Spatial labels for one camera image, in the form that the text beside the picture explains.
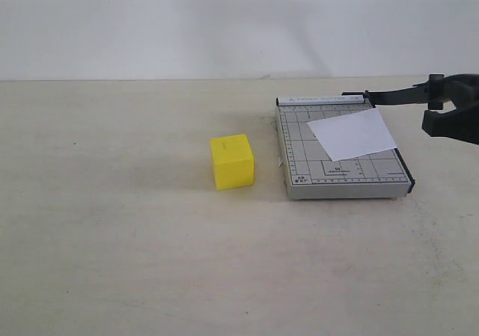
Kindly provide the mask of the black cutter blade arm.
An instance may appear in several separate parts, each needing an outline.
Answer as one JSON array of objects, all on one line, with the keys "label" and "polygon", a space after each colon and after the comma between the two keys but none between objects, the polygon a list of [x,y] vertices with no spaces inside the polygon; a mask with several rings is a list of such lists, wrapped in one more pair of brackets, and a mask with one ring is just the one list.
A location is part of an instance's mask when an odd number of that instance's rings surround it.
[{"label": "black cutter blade arm", "polygon": [[345,91],[341,95],[362,95],[375,105],[427,104],[429,110],[442,110],[443,105],[450,102],[444,95],[445,77],[444,74],[430,74],[426,82],[413,85],[410,88],[394,91]]}]

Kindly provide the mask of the grey paper cutter base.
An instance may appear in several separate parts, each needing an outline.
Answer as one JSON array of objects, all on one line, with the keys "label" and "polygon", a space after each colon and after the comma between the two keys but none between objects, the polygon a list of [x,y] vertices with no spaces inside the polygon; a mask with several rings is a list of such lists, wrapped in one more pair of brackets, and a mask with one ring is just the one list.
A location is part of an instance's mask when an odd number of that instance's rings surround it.
[{"label": "grey paper cutter base", "polygon": [[276,100],[280,165],[289,198],[402,198],[415,186],[399,150],[333,161],[308,122],[362,112],[373,104],[360,93],[330,97],[285,97]]}]

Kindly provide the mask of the white paper sheet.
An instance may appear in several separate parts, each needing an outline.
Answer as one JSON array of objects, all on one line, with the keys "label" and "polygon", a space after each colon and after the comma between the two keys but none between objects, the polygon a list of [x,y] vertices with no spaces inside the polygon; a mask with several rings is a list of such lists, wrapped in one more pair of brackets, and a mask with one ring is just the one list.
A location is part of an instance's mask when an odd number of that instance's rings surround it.
[{"label": "white paper sheet", "polygon": [[397,148],[378,108],[313,120],[307,125],[334,162]]}]

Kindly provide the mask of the yellow cube block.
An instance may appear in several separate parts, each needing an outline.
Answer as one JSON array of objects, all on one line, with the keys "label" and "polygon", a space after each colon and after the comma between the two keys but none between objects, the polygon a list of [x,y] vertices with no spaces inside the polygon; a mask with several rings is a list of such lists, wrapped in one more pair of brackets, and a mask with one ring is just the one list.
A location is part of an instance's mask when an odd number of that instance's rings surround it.
[{"label": "yellow cube block", "polygon": [[245,134],[211,138],[210,155],[218,191],[254,184],[254,154]]}]

